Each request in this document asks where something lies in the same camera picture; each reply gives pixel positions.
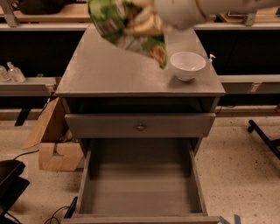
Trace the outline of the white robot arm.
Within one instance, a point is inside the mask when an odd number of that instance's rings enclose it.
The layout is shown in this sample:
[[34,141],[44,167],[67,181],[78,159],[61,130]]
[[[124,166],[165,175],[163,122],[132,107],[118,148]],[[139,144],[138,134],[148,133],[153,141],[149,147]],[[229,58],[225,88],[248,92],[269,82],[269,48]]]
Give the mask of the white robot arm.
[[143,10],[128,22],[129,35],[161,35],[205,23],[224,11],[253,13],[278,6],[280,0],[131,0]]

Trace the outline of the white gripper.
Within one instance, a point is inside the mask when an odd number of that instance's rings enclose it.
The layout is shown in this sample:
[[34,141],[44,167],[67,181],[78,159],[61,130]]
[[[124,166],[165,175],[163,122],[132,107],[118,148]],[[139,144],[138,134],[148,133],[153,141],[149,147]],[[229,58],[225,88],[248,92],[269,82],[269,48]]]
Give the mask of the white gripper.
[[151,14],[145,19],[136,17],[128,23],[124,33],[134,36],[160,35],[164,33],[162,21],[178,30],[207,21],[199,0],[154,0],[154,6],[158,15]]

